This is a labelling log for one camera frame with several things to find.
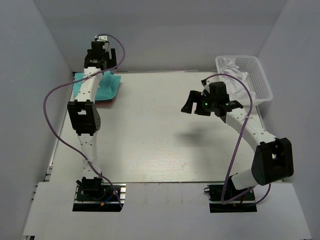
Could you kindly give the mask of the white plastic basket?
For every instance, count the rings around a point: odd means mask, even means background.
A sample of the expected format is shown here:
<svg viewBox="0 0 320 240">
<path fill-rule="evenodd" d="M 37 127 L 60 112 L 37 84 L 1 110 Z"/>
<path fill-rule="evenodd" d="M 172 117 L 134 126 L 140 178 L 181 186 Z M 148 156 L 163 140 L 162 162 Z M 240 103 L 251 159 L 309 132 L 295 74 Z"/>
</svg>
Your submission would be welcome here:
<svg viewBox="0 0 320 240">
<path fill-rule="evenodd" d="M 268 102 L 273 99 L 273 93 L 268 79 L 257 57 L 251 55 L 217 56 L 215 58 L 215 64 L 219 74 L 222 72 L 222 61 L 225 58 L 234 59 L 234 63 L 238 66 L 238 70 L 242 73 L 248 73 L 245 84 L 251 92 L 255 92 L 255 98 L 253 100 L 254 106 L 258 106 L 263 102 Z"/>
</svg>

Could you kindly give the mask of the crumpled white t shirt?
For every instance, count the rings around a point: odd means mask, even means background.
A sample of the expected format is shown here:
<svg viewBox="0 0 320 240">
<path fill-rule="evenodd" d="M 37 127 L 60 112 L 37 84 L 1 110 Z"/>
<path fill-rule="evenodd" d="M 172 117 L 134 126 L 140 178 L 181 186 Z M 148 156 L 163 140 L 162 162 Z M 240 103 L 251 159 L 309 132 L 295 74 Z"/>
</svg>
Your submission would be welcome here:
<svg viewBox="0 0 320 240">
<path fill-rule="evenodd" d="M 240 80 L 248 89 L 252 100 L 256 98 L 256 93 L 254 91 L 251 91 L 249 85 L 246 83 L 249 74 L 247 72 L 240 71 L 240 67 L 236 65 L 236 58 L 223 57 L 218 61 L 218 67 L 220 73 L 223 74 L 219 77 L 221 78 L 221 81 L 226 85 L 226 90 L 229 94 L 230 100 L 237 100 L 239 102 L 250 101 L 249 95 L 243 85 L 239 81 L 226 75 L 233 76 L 236 79 Z"/>
</svg>

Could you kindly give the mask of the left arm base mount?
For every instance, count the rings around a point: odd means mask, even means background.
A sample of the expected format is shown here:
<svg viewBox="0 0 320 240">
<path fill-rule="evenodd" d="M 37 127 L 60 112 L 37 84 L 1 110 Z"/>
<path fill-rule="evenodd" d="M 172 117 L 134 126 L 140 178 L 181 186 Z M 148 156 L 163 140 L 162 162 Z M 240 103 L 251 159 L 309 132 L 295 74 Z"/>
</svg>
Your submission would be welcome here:
<svg viewBox="0 0 320 240">
<path fill-rule="evenodd" d="M 94 177 L 76 181 L 73 212 L 120 212 L 125 203 L 126 184 L 110 185 L 103 179 Z"/>
</svg>

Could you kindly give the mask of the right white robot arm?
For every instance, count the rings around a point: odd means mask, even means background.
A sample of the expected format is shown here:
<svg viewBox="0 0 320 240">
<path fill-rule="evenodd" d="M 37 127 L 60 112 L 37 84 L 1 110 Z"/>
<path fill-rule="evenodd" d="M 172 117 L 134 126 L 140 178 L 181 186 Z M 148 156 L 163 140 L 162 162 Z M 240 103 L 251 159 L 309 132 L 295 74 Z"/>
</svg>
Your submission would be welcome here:
<svg viewBox="0 0 320 240">
<path fill-rule="evenodd" d="M 227 176 L 226 195 L 236 200 L 244 189 L 291 177 L 294 174 L 292 143 L 278 138 L 249 118 L 243 105 L 230 100 L 223 82 L 210 83 L 202 92 L 190 91 L 181 112 L 200 116 L 214 114 L 238 132 L 254 152 L 251 167 Z"/>
</svg>

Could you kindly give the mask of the teal polo shirt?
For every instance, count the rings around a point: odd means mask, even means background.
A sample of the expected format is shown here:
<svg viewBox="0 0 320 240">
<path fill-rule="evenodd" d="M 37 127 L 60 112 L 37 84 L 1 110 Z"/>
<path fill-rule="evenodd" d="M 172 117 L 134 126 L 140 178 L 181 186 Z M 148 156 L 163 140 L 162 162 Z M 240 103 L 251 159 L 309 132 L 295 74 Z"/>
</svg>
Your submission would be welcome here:
<svg viewBox="0 0 320 240">
<path fill-rule="evenodd" d="M 83 72 L 77 72 L 74 75 L 74 81 L 78 81 L 84 78 Z M 121 82 L 120 75 L 114 75 L 110 73 L 110 71 L 106 71 L 103 73 L 103 78 L 99 83 L 99 87 L 97 89 L 97 93 L 95 96 L 95 102 L 110 102 L 116 96 L 118 92 L 118 88 Z M 81 88 L 83 82 L 77 82 L 73 85 L 73 97 L 75 98 Z"/>
</svg>

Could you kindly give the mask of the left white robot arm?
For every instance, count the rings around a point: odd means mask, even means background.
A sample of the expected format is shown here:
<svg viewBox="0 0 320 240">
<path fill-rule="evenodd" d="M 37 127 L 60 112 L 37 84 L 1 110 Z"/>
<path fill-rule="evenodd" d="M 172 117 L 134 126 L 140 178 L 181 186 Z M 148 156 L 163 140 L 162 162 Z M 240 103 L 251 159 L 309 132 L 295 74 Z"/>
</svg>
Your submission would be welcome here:
<svg viewBox="0 0 320 240">
<path fill-rule="evenodd" d="M 109 50 L 107 35 L 97 35 L 91 42 L 84 59 L 84 81 L 73 101 L 67 104 L 72 128 L 80 142 L 83 160 L 83 180 L 99 179 L 101 169 L 98 163 L 97 134 L 101 118 L 95 106 L 95 97 L 103 78 L 101 71 L 117 65 L 115 49 Z"/>
</svg>

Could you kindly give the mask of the folded red t shirt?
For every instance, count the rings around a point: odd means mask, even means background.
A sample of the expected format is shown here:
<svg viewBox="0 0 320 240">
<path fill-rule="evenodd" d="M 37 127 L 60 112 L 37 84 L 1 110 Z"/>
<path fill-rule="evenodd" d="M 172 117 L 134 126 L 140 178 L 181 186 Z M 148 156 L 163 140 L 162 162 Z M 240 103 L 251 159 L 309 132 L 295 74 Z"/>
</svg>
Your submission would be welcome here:
<svg viewBox="0 0 320 240">
<path fill-rule="evenodd" d="M 113 99 L 106 99 L 106 100 L 96 100 L 94 102 L 95 104 L 111 104 L 113 103 Z"/>
</svg>

